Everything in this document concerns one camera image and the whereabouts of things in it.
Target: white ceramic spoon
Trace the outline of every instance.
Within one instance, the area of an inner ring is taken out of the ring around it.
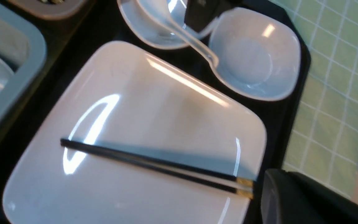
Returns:
[[[217,68],[219,58],[205,44],[193,37],[188,31],[185,31],[177,22],[175,22],[171,17],[167,0],[137,0],[137,2],[155,23],[171,30],[199,52],[210,64],[211,68]]]

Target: white saucer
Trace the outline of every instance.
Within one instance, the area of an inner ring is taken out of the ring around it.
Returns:
[[[12,224],[240,224],[249,199],[60,146],[114,147],[256,179],[266,145],[249,109],[183,71],[114,41],[76,75],[4,190]]]

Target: black chopsticks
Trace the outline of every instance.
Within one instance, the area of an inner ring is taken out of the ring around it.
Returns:
[[[240,196],[244,196],[247,198],[252,199],[253,198],[253,181],[235,177],[223,173],[214,172],[211,170],[201,169],[197,167],[187,166],[184,164],[179,163],[173,163],[170,161],[162,160],[162,159],[155,159],[148,156],[141,156],[133,153],[123,152],[107,147],[102,146],[95,146],[95,145],[89,145],[82,142],[72,141],[68,139],[62,138],[60,140],[61,146],[75,149],[78,151],[82,151],[84,153],[89,153],[95,156],[101,156],[108,159],[114,159],[125,163],[130,163],[132,165],[143,167],[146,169],[150,169],[159,173],[164,173],[170,176],[178,177],[184,180],[189,180],[195,183],[199,183],[202,185],[206,185],[209,187],[214,187],[216,189],[224,190],[230,193],[238,194]],[[171,167],[180,169],[180,170],[186,170],[190,171],[196,174],[202,174],[209,177],[219,178],[221,180],[225,180],[226,182],[229,181],[231,183],[231,186],[222,184],[222,183],[216,183],[210,180],[206,180],[200,177],[191,176],[182,172],[174,171],[172,169],[167,169],[164,167]]]

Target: gray container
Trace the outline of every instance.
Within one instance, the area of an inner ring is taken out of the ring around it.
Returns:
[[[0,4],[0,58],[15,72],[0,92],[0,141],[40,82],[45,57],[40,31]]]
[[[64,34],[76,27],[95,2],[95,0],[65,0],[64,3],[52,5],[38,0],[7,1],[31,14],[34,17],[29,18],[31,21]]]

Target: small square bowl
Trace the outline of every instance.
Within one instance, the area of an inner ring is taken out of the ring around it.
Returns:
[[[214,28],[209,47],[220,60],[217,78],[243,96],[277,101],[295,88],[300,43],[277,20],[245,8],[227,11]]]

